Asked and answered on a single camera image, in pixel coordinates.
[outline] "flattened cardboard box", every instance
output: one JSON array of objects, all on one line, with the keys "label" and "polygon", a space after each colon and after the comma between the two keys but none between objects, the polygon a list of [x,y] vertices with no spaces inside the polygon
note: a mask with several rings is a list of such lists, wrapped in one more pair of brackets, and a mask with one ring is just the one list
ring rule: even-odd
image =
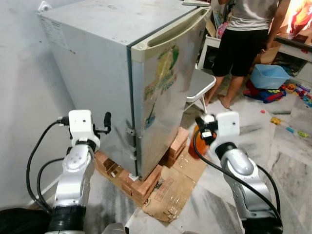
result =
[{"label": "flattened cardboard box", "polygon": [[[206,163],[190,156],[186,147],[171,168],[162,167],[160,180],[144,205],[126,191],[124,193],[145,213],[160,221],[171,222],[179,217],[205,168]],[[113,171],[115,177],[102,174],[122,190],[119,180],[122,170],[117,167]]]}]

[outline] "marble floor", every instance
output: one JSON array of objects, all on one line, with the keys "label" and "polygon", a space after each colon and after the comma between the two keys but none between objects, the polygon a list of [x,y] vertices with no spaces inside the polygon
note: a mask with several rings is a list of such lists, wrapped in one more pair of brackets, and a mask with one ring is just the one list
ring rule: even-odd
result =
[{"label": "marble floor", "polygon": [[[220,93],[226,91],[228,83],[229,80],[224,82]],[[231,109],[240,114],[239,147],[269,171],[278,186],[284,234],[312,233],[312,108],[307,108],[295,95],[270,104],[238,95]],[[217,99],[208,106],[210,114],[225,111],[228,110]],[[202,111],[194,105],[185,112],[181,126],[193,132],[198,115],[202,116]],[[271,117],[282,119],[282,124],[270,123]],[[292,134],[286,130],[287,126],[302,130],[309,137],[302,138],[296,131]],[[91,186],[86,233],[101,233],[111,222],[124,223],[130,234],[243,233],[230,187],[222,173],[208,166],[179,218],[170,224],[145,214],[98,173],[92,177]]]}]

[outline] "silver refrigerator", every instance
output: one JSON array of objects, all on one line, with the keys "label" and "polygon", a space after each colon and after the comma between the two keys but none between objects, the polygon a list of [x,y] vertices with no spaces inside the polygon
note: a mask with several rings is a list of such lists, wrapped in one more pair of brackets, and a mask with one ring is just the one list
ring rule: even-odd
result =
[{"label": "silver refrigerator", "polygon": [[85,0],[40,14],[77,109],[97,127],[100,150],[145,179],[180,126],[207,8],[178,0]]}]

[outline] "black shorts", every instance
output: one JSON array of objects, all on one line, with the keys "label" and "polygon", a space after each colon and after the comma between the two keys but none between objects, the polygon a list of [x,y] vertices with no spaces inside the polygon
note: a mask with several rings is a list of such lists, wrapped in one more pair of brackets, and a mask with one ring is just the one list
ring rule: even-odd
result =
[{"label": "black shorts", "polygon": [[254,58],[265,48],[268,30],[233,31],[226,29],[214,59],[213,73],[226,76],[232,67],[233,76],[246,76]]}]

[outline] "refrigerator handle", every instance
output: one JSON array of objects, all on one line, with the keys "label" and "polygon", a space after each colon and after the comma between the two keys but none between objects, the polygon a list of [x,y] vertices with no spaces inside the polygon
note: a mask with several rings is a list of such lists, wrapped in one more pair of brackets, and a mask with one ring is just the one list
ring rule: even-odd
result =
[{"label": "refrigerator handle", "polygon": [[156,35],[155,38],[147,42],[147,50],[154,49],[164,44],[170,43],[178,37],[187,34],[191,31],[197,24],[205,18],[206,14],[209,12],[207,8],[198,8],[194,12],[190,13],[190,17],[183,22],[177,20],[172,24],[172,28],[168,31]]}]

